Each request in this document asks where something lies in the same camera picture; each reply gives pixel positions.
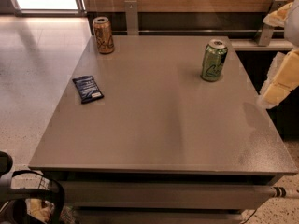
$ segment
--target gold can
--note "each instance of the gold can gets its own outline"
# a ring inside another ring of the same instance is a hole
[[[114,51],[111,24],[108,18],[95,18],[93,20],[93,32],[100,53],[109,54]]]

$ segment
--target black cable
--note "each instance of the black cable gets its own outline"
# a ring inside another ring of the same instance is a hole
[[[241,222],[241,224],[245,224],[245,223],[247,223],[247,222],[252,218],[252,216],[256,213],[257,210],[258,210],[258,209],[254,210],[254,212],[250,215],[250,217],[248,217],[247,220]]]

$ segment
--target concrete floor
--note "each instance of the concrete floor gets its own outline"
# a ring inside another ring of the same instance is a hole
[[[14,169],[27,167],[90,36],[84,18],[0,16],[0,150]],[[298,142],[286,146],[299,166]],[[277,185],[299,189],[299,176]],[[299,200],[271,199],[247,223],[299,223]]]

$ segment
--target can lid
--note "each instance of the can lid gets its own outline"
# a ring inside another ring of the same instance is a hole
[[[219,39],[212,39],[209,41],[208,45],[212,47],[213,49],[226,49],[226,44],[224,41],[221,41]]]
[[[103,24],[108,21],[109,21],[109,19],[107,17],[97,17],[97,18],[93,19],[93,22],[97,23],[97,24]]]

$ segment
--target can label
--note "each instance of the can label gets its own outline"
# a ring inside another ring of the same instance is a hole
[[[206,46],[206,53],[203,60],[202,79],[217,81],[227,54],[227,47],[221,40],[213,39]]]
[[[106,17],[98,17],[93,20],[93,31],[98,51],[102,54],[111,53],[114,50],[114,43],[111,32],[111,25]]]

